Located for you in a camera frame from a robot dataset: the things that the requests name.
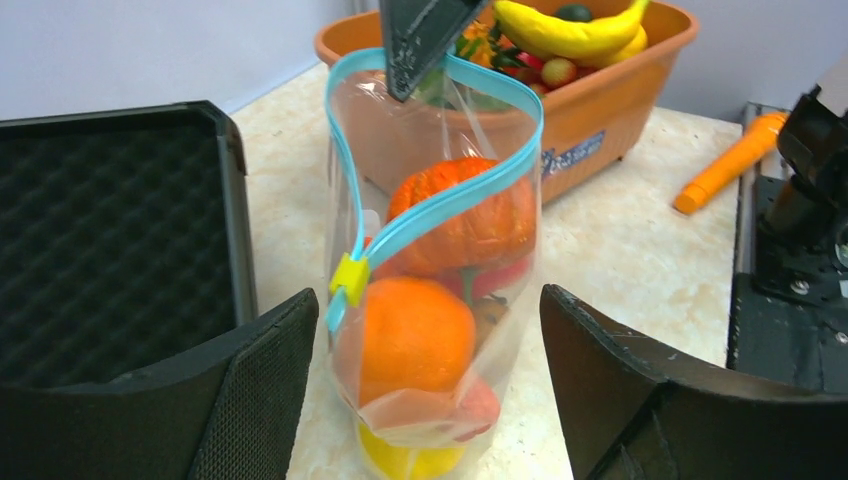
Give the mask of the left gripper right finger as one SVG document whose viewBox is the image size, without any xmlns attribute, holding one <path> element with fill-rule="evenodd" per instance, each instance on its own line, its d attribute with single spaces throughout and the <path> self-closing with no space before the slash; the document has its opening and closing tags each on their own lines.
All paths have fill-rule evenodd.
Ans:
<svg viewBox="0 0 848 480">
<path fill-rule="evenodd" d="M 540 295 L 559 423 L 577 479 L 843 479 L 847 398 L 729 370 Z"/>
</svg>

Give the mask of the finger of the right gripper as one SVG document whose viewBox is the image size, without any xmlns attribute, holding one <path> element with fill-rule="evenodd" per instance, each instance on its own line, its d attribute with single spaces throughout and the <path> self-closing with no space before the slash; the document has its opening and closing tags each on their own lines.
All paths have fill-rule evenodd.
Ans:
<svg viewBox="0 0 848 480">
<path fill-rule="evenodd" d="M 486 5 L 485 0 L 381 0 L 390 96 L 408 100 Z"/>
</svg>

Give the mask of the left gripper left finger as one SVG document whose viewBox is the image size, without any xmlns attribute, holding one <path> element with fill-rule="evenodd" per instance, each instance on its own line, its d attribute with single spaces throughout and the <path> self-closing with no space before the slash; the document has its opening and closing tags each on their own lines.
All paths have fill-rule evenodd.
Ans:
<svg viewBox="0 0 848 480">
<path fill-rule="evenodd" d="M 319 303 L 258 319 L 107 383 L 1 390 L 5 479 L 283 479 Z"/>
</svg>

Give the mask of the yellow orange peach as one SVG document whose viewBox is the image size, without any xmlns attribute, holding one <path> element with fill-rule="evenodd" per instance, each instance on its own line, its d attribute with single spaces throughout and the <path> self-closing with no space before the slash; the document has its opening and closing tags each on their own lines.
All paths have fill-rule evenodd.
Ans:
<svg viewBox="0 0 848 480">
<path fill-rule="evenodd" d="M 435 479 L 453 471 L 462 460 L 465 447 L 409 448 L 387 443 L 365 424 L 357 425 L 360 449 L 366 463 L 382 479 Z"/>
</svg>

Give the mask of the clear zip top bag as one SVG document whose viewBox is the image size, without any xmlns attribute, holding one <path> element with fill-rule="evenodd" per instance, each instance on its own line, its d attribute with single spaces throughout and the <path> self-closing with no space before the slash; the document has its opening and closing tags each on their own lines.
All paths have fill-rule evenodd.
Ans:
<svg viewBox="0 0 848 480">
<path fill-rule="evenodd" d="M 330 69 L 328 364 L 377 479 L 459 479 L 488 449 L 541 230 L 540 96 L 447 56 L 406 101 L 384 51 Z"/>
</svg>

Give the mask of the orange tangerine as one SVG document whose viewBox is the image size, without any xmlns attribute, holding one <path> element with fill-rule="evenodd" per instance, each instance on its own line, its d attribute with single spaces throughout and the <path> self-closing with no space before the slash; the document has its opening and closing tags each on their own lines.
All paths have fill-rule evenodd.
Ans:
<svg viewBox="0 0 848 480">
<path fill-rule="evenodd" d="M 404 389 L 449 393 L 471 364 L 475 337 L 470 308 L 442 284 L 383 278 L 337 337 L 337 371 L 358 407 Z"/>
</svg>

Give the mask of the red chili pepper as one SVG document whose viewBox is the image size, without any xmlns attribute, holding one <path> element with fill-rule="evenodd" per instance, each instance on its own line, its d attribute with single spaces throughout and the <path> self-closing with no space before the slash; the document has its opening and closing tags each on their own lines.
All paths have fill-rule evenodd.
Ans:
<svg viewBox="0 0 848 480">
<path fill-rule="evenodd" d="M 498 267 L 463 267 L 445 271 L 435 280 L 468 304 L 496 291 L 509 288 L 532 270 L 534 255 L 528 254 L 511 264 Z"/>
</svg>

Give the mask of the small orange pumpkin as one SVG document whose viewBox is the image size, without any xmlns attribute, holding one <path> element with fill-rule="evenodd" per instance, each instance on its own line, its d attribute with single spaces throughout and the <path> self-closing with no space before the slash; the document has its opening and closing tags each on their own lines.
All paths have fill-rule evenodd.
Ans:
<svg viewBox="0 0 848 480">
<path fill-rule="evenodd" d="M 407 177 L 392 195 L 387 218 L 496 165 L 493 159 L 441 161 Z M 398 252 L 376 276 L 435 276 L 463 267 L 503 266 L 532 252 L 537 239 L 537 198 L 526 176 L 479 205 L 452 217 Z"/>
</svg>

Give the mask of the red apple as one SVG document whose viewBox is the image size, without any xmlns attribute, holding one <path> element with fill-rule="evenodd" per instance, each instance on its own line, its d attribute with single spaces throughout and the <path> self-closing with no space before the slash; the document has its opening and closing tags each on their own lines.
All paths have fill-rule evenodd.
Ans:
<svg viewBox="0 0 848 480">
<path fill-rule="evenodd" d="M 486 433 L 499 419 L 501 404 L 485 379 L 476 377 L 438 430 L 464 443 Z"/>
</svg>

